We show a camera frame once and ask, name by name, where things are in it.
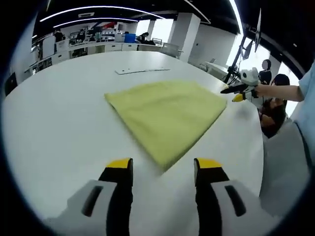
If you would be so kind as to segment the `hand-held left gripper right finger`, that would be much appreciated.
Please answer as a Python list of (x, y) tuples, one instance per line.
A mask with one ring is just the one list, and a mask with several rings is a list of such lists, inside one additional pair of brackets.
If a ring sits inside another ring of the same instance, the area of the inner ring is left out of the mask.
[(241, 182), (230, 180), (222, 165), (194, 159), (195, 202), (201, 236), (264, 236), (273, 217), (261, 208), (259, 197)]

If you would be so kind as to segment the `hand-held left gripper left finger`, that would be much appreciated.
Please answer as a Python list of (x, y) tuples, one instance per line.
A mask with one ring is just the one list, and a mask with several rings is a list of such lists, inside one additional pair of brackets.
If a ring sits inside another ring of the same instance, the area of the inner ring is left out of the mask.
[(133, 202), (133, 159), (109, 163), (99, 179), (88, 181), (66, 209), (46, 225), (59, 236), (128, 236)]

